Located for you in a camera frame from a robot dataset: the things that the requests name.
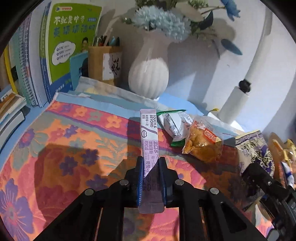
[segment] orange flower pattern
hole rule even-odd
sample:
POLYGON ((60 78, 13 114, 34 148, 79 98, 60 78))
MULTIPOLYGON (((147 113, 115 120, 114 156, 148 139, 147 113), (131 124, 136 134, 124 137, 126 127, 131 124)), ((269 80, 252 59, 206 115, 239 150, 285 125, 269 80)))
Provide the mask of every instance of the orange flower pattern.
POLYGON ((120 127, 121 119, 118 118, 116 115, 109 116, 107 118, 107 121, 108 121, 108 123, 106 124, 106 128, 111 128, 111 127, 119 128, 120 127))
POLYGON ((73 117, 78 117, 78 116, 83 117, 85 116, 86 112, 87 112, 87 108, 85 108, 84 106, 81 106, 75 110, 75 114, 73 115, 73 117))

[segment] floral blanket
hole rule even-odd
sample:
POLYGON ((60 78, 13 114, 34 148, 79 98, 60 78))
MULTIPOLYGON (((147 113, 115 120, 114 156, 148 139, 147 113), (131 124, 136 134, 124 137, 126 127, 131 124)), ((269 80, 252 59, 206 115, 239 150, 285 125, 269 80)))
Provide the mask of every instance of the floral blanket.
MULTIPOLYGON (((16 144, 0 174, 0 215, 15 240, 34 240, 85 189, 105 189, 135 167, 139 122, 98 109, 53 100, 16 144)), ((233 148, 224 146, 218 163, 208 165, 179 154, 170 136, 158 133, 160 156, 180 178, 196 188, 215 186, 241 207, 233 148)), ((271 224, 256 212, 245 215, 266 235, 271 224)), ((125 210, 123 240, 178 240, 178 230, 178 209, 125 210)))

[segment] bread in plastic bag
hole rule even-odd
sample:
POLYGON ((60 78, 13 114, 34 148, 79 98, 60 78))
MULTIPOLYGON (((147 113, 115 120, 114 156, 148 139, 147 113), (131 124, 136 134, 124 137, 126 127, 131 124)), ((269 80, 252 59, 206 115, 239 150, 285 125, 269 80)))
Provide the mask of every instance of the bread in plastic bag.
POLYGON ((183 154, 191 154, 204 162, 214 162, 222 154, 222 134, 202 116, 196 116, 186 137, 183 154))

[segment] green book cover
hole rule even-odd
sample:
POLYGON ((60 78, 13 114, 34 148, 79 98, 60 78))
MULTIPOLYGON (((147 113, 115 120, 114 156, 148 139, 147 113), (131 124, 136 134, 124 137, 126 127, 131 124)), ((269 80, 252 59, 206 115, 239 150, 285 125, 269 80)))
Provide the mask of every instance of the green book cover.
POLYGON ((44 84, 49 101, 55 92, 72 89, 70 57, 85 52, 93 44, 102 7, 91 4, 56 3, 47 14, 44 84))

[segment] book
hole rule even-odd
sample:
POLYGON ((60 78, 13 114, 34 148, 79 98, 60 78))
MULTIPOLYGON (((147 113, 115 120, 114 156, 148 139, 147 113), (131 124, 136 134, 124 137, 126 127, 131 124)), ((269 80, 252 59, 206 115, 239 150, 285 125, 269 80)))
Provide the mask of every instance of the book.
POLYGON ((25 92, 28 95, 29 103, 32 106, 36 106, 38 104, 37 98, 34 91, 34 86, 32 81, 30 80, 28 69, 26 66, 26 53, 25 53, 25 39, 28 37, 26 36, 28 34, 28 18, 22 22, 20 25, 20 31, 19 31, 19 56, 20 56, 20 70, 21 70, 21 76, 23 78, 23 84, 25 87, 25 92))
POLYGON ((7 122, 4 128, 0 131, 0 151, 4 144, 12 135, 14 130, 25 120, 24 114, 19 110, 13 117, 7 122))
POLYGON ((17 88, 15 86, 15 83, 13 81, 13 77, 11 74, 11 65, 10 65, 10 58, 9 58, 9 47, 8 45, 6 46, 6 48, 4 49, 4 61, 5 61, 5 66, 6 66, 6 71, 7 71, 7 76, 12 88, 12 91, 14 91, 15 93, 17 93, 17 88))
POLYGON ((8 85, 10 86, 6 71, 4 54, 2 54, 0 57, 0 89, 3 90, 8 85))
POLYGON ((25 81, 22 75, 22 67, 20 62, 20 29, 19 27, 14 35, 12 36, 10 42, 9 42, 9 54, 10 54, 10 61, 11 63, 15 64, 15 70, 17 75, 17 80, 15 81, 15 85, 17 88, 17 91, 19 95, 26 98, 27 104, 32 105, 30 102, 29 94, 26 90, 25 81))
POLYGON ((0 133, 6 128, 16 113, 26 105, 26 99, 15 94, 11 86, 7 86, 0 92, 0 133))
POLYGON ((80 53, 70 58, 70 76, 72 89, 75 90, 80 76, 88 77, 88 53, 80 53))
POLYGON ((41 65, 47 98, 72 89, 71 56, 93 44, 102 7, 71 2, 50 4, 41 25, 41 65))
POLYGON ((32 83, 36 101, 40 107, 43 107, 47 102, 47 96, 41 74, 38 43, 40 39, 42 16, 49 2, 50 0, 44 0, 27 17, 24 40, 25 64, 28 80, 32 83))

